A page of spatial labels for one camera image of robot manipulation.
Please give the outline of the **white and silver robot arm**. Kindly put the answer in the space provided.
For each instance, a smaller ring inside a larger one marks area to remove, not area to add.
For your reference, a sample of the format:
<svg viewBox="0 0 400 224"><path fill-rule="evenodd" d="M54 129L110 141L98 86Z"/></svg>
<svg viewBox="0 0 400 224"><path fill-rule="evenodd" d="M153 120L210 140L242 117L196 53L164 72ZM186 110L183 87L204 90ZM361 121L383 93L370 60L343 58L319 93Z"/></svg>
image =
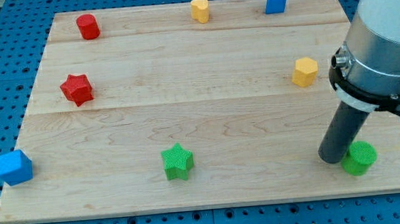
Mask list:
<svg viewBox="0 0 400 224"><path fill-rule="evenodd" d="M329 80L344 103L400 116L400 0L359 0L331 62Z"/></svg>

